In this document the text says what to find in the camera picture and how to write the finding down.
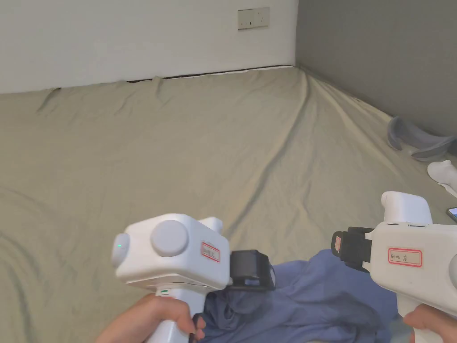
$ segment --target hand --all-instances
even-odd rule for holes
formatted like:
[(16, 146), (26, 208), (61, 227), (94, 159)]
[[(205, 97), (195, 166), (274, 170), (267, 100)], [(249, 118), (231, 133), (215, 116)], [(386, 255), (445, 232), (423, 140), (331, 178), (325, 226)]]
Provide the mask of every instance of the hand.
[(142, 343), (163, 320), (176, 322), (185, 333), (203, 339), (205, 321), (198, 319), (197, 327), (191, 319), (189, 306), (177, 299), (147, 295), (117, 317), (97, 338), (96, 343)]
[[(457, 343), (457, 320), (436, 308), (419, 305), (408, 313), (403, 321), (416, 329), (428, 329), (437, 333), (443, 343)], [(411, 334), (409, 343), (414, 343), (414, 333)]]

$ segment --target phone screen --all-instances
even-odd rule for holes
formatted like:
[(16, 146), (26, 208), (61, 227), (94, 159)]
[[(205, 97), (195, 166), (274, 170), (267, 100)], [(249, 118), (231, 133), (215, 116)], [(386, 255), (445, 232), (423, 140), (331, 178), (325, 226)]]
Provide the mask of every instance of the phone screen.
[(449, 209), (449, 212), (457, 219), (457, 207)]

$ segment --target label sticker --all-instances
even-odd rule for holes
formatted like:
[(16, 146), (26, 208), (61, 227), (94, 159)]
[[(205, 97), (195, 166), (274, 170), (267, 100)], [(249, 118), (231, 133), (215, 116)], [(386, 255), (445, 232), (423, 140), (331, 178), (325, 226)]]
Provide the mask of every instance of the label sticker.
[(341, 238), (337, 236), (335, 239), (335, 250), (337, 252), (340, 252), (340, 247), (341, 247)]
[(388, 253), (390, 264), (407, 267), (422, 267), (422, 251), (416, 249), (390, 248)]
[(210, 260), (221, 262), (221, 252), (208, 243), (202, 242), (202, 255)]

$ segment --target power socket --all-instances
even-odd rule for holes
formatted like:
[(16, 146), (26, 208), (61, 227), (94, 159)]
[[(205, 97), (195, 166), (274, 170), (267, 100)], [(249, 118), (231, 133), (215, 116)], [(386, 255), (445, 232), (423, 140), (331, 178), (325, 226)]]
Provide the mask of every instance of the power socket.
[(254, 10), (238, 11), (238, 30), (254, 27)]
[(238, 11), (238, 30), (267, 27), (270, 24), (270, 8), (261, 7)]
[(254, 27), (264, 27), (270, 24), (270, 8), (262, 7), (254, 9)]

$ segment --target handheld controller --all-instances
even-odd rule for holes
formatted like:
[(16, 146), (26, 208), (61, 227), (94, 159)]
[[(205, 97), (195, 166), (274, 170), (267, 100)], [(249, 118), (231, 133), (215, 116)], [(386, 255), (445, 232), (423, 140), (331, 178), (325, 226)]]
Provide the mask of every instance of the handheld controller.
[[(415, 195), (386, 192), (382, 204), (384, 222), (334, 233), (333, 254), (397, 293), (401, 316), (422, 303), (457, 316), (457, 226), (433, 224), (428, 203)], [(414, 333), (416, 343), (442, 343), (434, 332)]]
[[(130, 225), (117, 235), (112, 251), (116, 276), (123, 282), (173, 297), (203, 312), (209, 292), (275, 289), (268, 257), (255, 250), (231, 252), (221, 235), (222, 221), (165, 214)], [(147, 343), (188, 343), (192, 337), (176, 323), (163, 321)]]

